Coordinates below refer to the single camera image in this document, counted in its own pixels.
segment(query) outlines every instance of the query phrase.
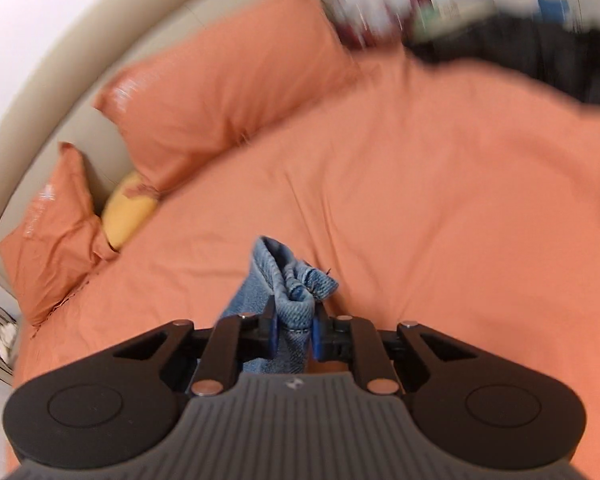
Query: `upholstered headboard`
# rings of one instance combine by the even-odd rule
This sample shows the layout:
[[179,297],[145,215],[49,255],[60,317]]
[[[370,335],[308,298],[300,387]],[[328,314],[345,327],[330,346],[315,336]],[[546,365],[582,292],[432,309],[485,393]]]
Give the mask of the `upholstered headboard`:
[[[0,240],[51,174],[58,140],[84,153],[96,211],[132,169],[116,127],[91,107],[121,65],[253,0],[99,0],[49,51],[0,124]],[[335,0],[323,0],[329,9]],[[0,259],[0,284],[10,290]]]

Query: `orange pillow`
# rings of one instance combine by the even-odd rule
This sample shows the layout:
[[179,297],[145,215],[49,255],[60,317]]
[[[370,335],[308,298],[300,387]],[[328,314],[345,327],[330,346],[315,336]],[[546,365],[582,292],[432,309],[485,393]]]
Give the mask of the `orange pillow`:
[[32,325],[42,323],[100,261],[117,256],[93,212],[82,155],[67,142],[59,151],[24,220],[0,242],[18,304]]
[[122,69],[94,106],[164,193],[261,127],[354,80],[320,0],[261,0]]

